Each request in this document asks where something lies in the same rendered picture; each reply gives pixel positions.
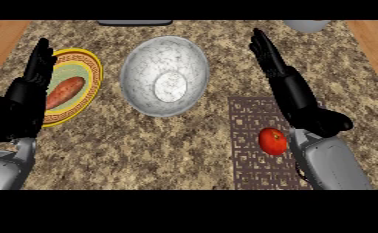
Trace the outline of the dark patterned placemat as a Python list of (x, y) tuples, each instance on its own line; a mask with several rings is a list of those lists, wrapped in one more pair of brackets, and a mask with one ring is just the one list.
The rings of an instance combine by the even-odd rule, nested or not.
[(310, 190), (295, 171), (289, 150), (269, 155), (258, 145), (260, 130), (289, 135), (289, 123), (273, 97), (229, 97), (233, 182), (238, 190)]

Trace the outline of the pale grey round container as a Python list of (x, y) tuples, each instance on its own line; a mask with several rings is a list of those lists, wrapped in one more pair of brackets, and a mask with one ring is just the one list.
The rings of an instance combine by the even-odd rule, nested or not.
[(285, 20), (283, 23), (303, 33), (314, 33), (326, 27), (329, 20)]

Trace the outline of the red tomato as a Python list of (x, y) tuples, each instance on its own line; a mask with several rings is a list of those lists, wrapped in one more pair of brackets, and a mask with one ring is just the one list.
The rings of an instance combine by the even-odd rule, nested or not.
[(286, 151), (286, 137), (275, 128), (264, 128), (258, 134), (258, 145), (269, 155), (280, 155)]

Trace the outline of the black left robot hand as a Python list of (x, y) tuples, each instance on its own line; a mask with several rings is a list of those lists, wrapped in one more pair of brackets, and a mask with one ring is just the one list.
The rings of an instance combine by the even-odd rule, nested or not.
[(37, 137), (56, 60), (49, 40), (41, 38), (29, 55), (24, 76), (12, 81), (4, 96), (0, 96), (0, 142)]

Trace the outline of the white marble bowl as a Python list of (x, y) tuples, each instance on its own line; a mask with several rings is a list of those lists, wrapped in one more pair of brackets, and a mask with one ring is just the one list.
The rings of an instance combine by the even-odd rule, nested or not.
[(196, 44), (179, 36), (145, 41), (124, 60), (120, 86), (133, 108), (152, 117), (186, 112), (207, 89), (210, 65)]

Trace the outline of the brown sweet potato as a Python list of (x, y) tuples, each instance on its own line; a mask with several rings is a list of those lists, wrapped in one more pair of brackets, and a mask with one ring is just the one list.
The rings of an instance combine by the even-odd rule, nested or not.
[(77, 95), (84, 84), (83, 77), (71, 77), (63, 80), (47, 95), (46, 109), (53, 109), (62, 105)]

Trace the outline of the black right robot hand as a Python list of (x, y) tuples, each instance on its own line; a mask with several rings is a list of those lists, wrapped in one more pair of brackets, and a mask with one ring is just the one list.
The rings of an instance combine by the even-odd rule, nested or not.
[(310, 86), (297, 69), (285, 63), (264, 32), (258, 28), (252, 32), (249, 50), (255, 55), (289, 125), (325, 138), (351, 130), (351, 119), (342, 113), (319, 107)]

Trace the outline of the yellow patterned plate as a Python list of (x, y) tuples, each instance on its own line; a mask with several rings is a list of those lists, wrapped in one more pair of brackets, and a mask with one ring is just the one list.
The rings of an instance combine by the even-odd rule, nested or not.
[(97, 56), (86, 49), (66, 48), (53, 52), (57, 58), (47, 89), (43, 127), (72, 119), (89, 106), (103, 80)]

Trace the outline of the dark grey flat appliance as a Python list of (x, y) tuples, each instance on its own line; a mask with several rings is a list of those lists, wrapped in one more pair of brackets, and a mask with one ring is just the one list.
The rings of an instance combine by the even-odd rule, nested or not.
[(173, 20), (97, 20), (103, 26), (165, 26)]

